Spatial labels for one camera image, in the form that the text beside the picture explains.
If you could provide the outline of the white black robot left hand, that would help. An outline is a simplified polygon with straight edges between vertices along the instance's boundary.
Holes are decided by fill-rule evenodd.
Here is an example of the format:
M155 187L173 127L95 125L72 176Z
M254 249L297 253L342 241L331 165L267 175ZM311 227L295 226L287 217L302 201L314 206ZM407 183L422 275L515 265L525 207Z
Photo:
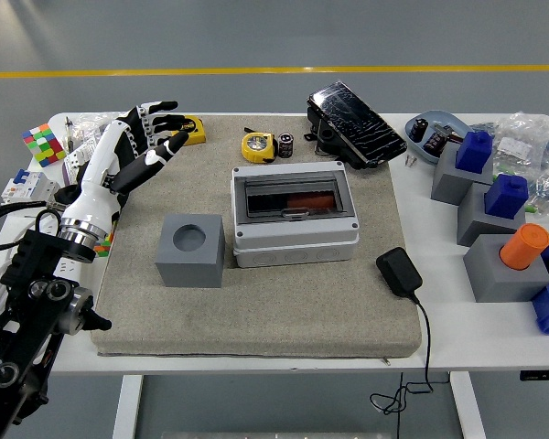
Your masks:
M176 101L142 103L113 119L88 162L75 200L61 216L59 236L98 241L122 209L120 197L144 184L188 140Z

